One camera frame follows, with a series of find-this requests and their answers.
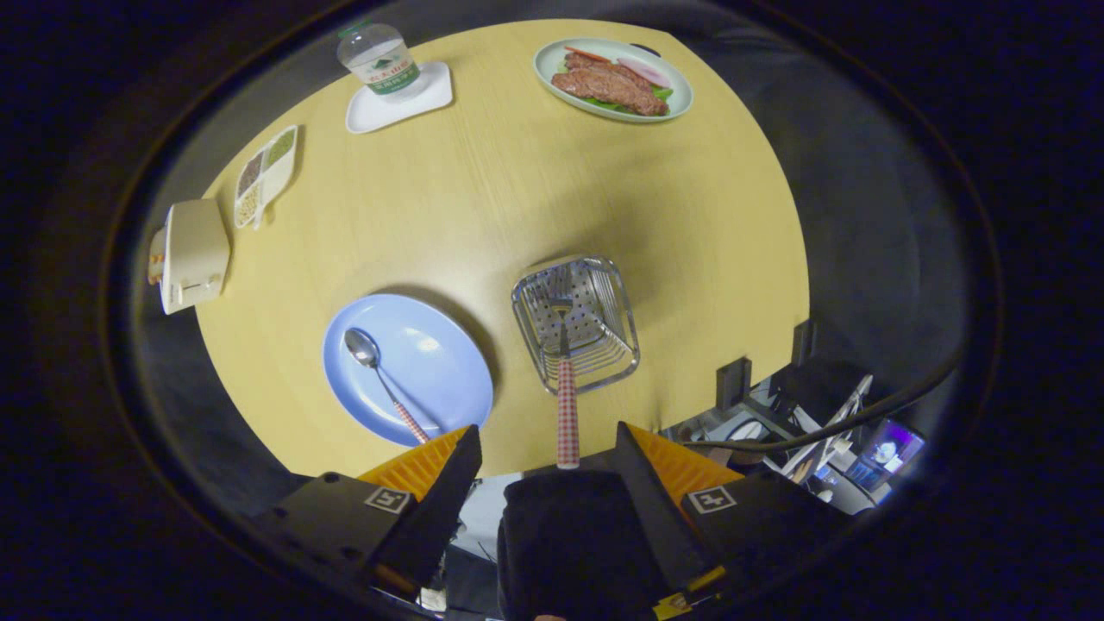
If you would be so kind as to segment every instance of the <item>metal basket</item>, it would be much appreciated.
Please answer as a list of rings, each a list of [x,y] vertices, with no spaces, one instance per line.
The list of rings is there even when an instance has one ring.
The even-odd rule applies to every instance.
[[[623,379],[640,364],[633,310],[612,261],[572,256],[539,265],[518,281],[510,299],[537,373],[552,394],[559,387],[561,326],[548,301],[569,294],[574,306],[564,323],[577,392]]]

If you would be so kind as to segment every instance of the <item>plastic bottle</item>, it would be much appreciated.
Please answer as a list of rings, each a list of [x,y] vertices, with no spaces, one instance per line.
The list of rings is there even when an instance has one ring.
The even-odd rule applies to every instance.
[[[338,60],[384,101],[404,102],[425,90],[426,80],[394,28],[364,20],[338,36]]]

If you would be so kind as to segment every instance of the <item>yellow round table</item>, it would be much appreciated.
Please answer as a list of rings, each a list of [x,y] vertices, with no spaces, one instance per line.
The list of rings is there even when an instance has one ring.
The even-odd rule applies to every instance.
[[[693,86],[693,107],[630,125],[551,96],[532,56],[573,36],[658,51]],[[636,317],[639,368],[578,398],[583,455],[612,448],[618,420],[658,431],[709,409],[716,369],[741,356],[753,382],[789,361],[809,306],[794,201],[751,114],[690,50],[655,30],[542,20],[412,51],[448,64],[450,105],[353,135],[344,115],[360,83],[347,75],[244,145],[206,192],[232,255],[222,296],[197,307],[203,339],[235,406],[285,466],[355,476],[405,451],[353,420],[322,372],[330,319],[374,292],[438,306],[488,359],[484,476],[555,461],[556,401],[510,307],[535,263],[611,257]],[[238,172],[288,125],[300,126],[295,177],[258,231],[235,229]]]

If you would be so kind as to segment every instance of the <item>beans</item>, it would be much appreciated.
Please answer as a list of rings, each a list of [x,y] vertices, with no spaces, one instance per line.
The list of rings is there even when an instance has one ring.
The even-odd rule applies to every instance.
[[[273,143],[273,146],[268,149],[268,155],[265,157],[265,170],[273,165],[274,161],[284,157],[287,151],[291,150],[291,143],[295,141],[295,130],[288,130],[280,135],[279,138]]]
[[[261,203],[261,186],[254,186],[245,193],[242,198],[237,199],[237,203],[234,204],[234,225],[242,228],[253,220],[253,215],[257,212],[257,206]]]
[[[237,196],[242,196],[242,192],[252,186],[253,182],[257,180],[257,177],[261,176],[261,156],[263,155],[264,154],[257,154],[250,160],[250,164],[245,165],[245,169],[242,170],[242,178],[237,181]]]

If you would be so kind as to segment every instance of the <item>steak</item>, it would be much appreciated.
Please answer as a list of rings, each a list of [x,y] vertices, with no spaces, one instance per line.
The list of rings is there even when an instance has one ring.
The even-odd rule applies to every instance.
[[[594,97],[599,102],[625,106],[643,116],[660,116],[668,109],[650,87],[641,88],[619,73],[594,66],[558,73],[552,76],[552,85],[576,97]]]
[[[603,61],[595,61],[594,59],[586,57],[582,54],[576,54],[572,52],[564,56],[569,70],[576,69],[598,69],[602,71],[609,71],[616,73],[617,75],[625,76],[633,81],[634,84],[644,88],[646,91],[651,91],[651,83],[643,78],[635,71],[623,65],[615,65],[613,63],[606,63]]]

